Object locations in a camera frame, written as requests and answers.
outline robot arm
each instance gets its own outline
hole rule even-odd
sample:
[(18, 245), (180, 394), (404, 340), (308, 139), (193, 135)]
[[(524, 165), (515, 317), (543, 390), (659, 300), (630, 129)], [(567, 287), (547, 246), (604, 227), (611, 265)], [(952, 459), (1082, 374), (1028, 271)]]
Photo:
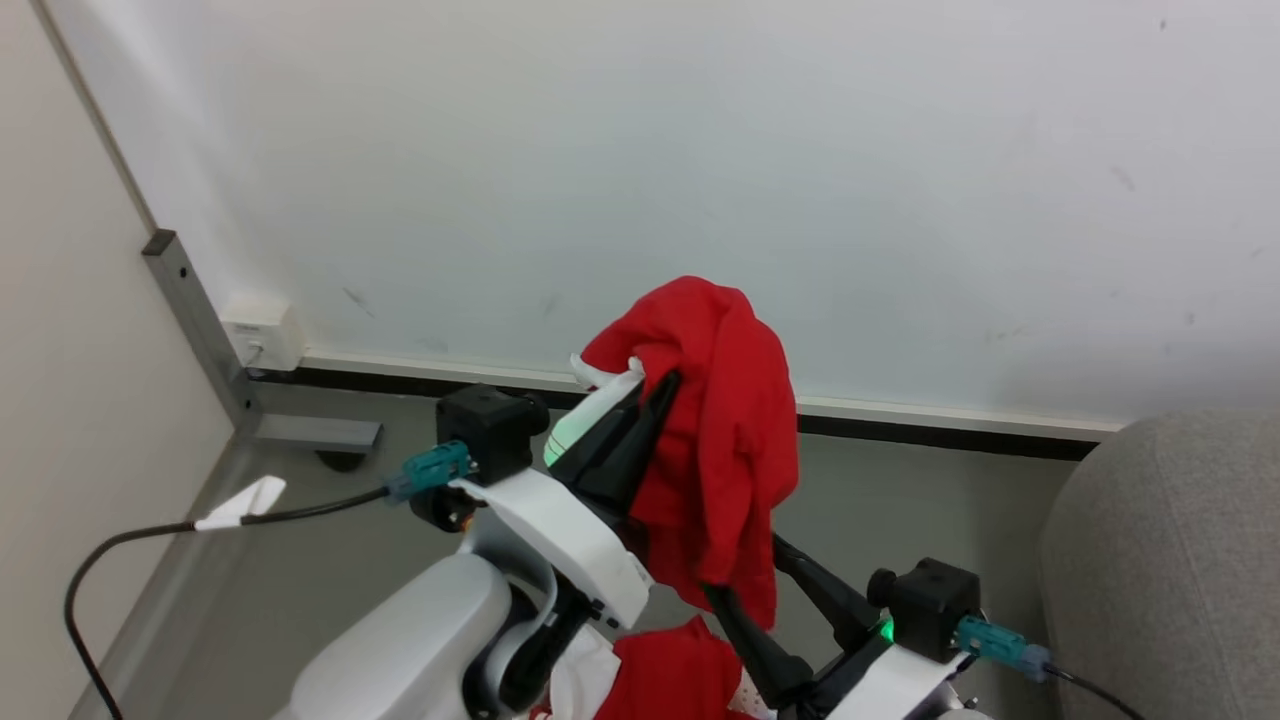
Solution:
[[(278, 720), (516, 716), (543, 697), (588, 620), (631, 628), (653, 580), (644, 528), (627, 515), (680, 377), (644, 400), (631, 380), (602, 388), (622, 400), (598, 409), (550, 475), (531, 469), (530, 438), (547, 427), (539, 402), (486, 386), (442, 398), (440, 445), (406, 462), (392, 495), (433, 525), (466, 529), (461, 547), (325, 648)], [(961, 669), (956, 624), (978, 610), (975, 575), (925, 560), (902, 578), (878, 573), (868, 600), (777, 536), (774, 565), (819, 609), (841, 653), (815, 674), (751, 621), (731, 588), (707, 587), (767, 705), (803, 720), (960, 707), (947, 680)], [(897, 644), (884, 637), (883, 607)]]

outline wall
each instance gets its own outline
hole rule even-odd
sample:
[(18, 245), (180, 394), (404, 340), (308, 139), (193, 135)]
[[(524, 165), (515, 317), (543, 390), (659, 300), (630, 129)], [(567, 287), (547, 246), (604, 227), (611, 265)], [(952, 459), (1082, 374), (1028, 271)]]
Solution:
[(291, 299), (312, 364), (561, 370), (698, 273), (836, 405), (1280, 401), (1266, 0), (54, 4), (215, 301)]
[[(61, 720), (88, 683), (61, 624), (72, 573), (108, 536), (180, 518), (230, 425), (27, 3), (0, 3), (0, 698)], [(86, 580), (99, 657), (164, 548), (116, 550)]]

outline gray upholstered furniture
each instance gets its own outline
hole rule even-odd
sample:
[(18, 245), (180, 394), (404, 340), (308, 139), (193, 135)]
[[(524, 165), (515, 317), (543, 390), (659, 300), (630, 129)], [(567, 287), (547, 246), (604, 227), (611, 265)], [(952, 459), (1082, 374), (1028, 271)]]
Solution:
[[(1041, 584), (1057, 662), (1148, 719), (1280, 720), (1280, 414), (1137, 423), (1068, 482)], [(1068, 720), (1121, 715), (1060, 691)]]

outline caster wheel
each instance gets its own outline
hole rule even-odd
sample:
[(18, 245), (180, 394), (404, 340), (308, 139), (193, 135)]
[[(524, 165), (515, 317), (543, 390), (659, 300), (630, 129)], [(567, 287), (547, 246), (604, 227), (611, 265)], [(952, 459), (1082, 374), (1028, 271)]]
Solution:
[(365, 462), (369, 457), (361, 452), (335, 452), (333, 450), (317, 450), (316, 457), (334, 473), (351, 473)]

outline red garment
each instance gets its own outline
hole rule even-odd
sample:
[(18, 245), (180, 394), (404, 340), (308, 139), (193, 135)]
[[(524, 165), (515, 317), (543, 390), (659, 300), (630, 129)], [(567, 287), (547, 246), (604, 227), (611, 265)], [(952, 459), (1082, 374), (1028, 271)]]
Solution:
[(622, 669), (594, 720), (751, 720), (728, 710), (742, 662), (701, 618), (625, 637), (613, 653)]
[(641, 297), (582, 352), (621, 373), (640, 357), (645, 392), (682, 382), (631, 516), (649, 530), (646, 566), (691, 605), (728, 584), (773, 626), (771, 511), (796, 487), (796, 405), (786, 355), (741, 291), (684, 277)]

